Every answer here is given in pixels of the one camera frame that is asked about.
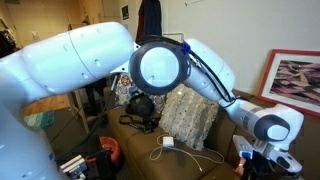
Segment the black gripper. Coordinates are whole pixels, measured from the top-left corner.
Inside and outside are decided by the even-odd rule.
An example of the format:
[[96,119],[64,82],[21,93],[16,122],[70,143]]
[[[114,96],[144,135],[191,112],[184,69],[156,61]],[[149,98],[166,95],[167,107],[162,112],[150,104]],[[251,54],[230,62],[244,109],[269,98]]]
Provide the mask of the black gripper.
[[244,180],[280,180],[274,169],[275,164],[261,154],[254,152],[244,164]]

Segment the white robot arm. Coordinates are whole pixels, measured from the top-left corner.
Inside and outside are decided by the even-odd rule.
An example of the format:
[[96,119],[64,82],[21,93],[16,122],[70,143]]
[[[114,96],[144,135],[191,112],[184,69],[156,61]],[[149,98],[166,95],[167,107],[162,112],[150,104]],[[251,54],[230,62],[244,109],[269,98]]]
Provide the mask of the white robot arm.
[[151,95],[166,94],[180,84],[192,88],[256,138],[248,154],[259,153],[289,173],[301,171],[288,150],[303,114],[281,104],[262,108],[235,96],[230,67],[196,39],[152,36],[137,44],[122,24],[105,22],[30,44],[1,59],[1,180],[65,180],[45,133],[28,126],[21,109],[120,73]]

